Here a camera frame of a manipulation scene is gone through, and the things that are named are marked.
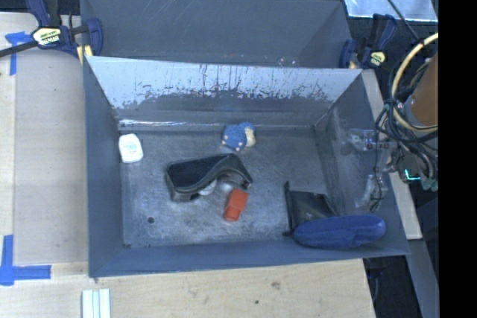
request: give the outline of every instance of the blue tape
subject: blue tape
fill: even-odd
[[[15,32],[13,34],[6,34],[5,39],[12,45],[22,44],[24,42],[33,41],[33,38],[25,32]],[[10,58],[10,76],[16,73],[16,53],[11,55]]]
[[[1,251],[0,285],[11,286],[26,279],[50,279],[51,265],[13,266],[13,235],[3,237]]]

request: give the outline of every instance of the white object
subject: white object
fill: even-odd
[[[126,134],[119,137],[119,153],[123,163],[138,162],[142,159],[144,153],[136,134]]]
[[[81,316],[82,318],[111,318],[110,290],[83,290]]]

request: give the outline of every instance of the blue foam object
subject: blue foam object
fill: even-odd
[[[225,145],[234,150],[244,148],[247,144],[247,135],[245,134],[245,128],[247,127],[255,133],[255,127],[250,122],[227,125],[222,133],[222,140],[225,142]]]
[[[331,216],[301,223],[294,239],[306,247],[350,249],[371,243],[384,235],[386,224],[373,214]]]
[[[50,279],[51,265],[34,265],[27,267],[13,266],[13,235],[3,237],[1,251],[0,285],[12,286],[15,281],[25,279]]]
[[[5,39],[12,45],[18,45],[25,42],[33,41],[33,38],[26,34],[25,32],[15,32],[12,34],[6,34]],[[10,58],[10,76],[13,76],[16,73],[16,53],[11,55]]]

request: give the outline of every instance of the orange object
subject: orange object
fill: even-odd
[[[234,188],[232,192],[230,192],[229,200],[225,206],[224,219],[228,221],[237,221],[240,213],[245,209],[247,198],[247,192]]]

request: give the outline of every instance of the clamp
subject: clamp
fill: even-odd
[[[38,28],[31,33],[31,41],[24,42],[0,51],[0,57],[15,54],[30,48],[54,49],[71,54],[82,59],[82,47],[75,41],[75,35],[89,32],[90,52],[99,55],[103,47],[103,31],[97,18],[87,19],[85,25],[72,27],[69,18],[69,28],[62,25],[58,13],[58,0],[25,0],[28,12],[35,16]]]
[[[361,44],[348,39],[341,49],[340,68],[368,69],[378,68],[386,61],[385,47],[392,40],[397,29],[397,21],[391,15],[373,14],[373,26],[369,39],[363,38]]]

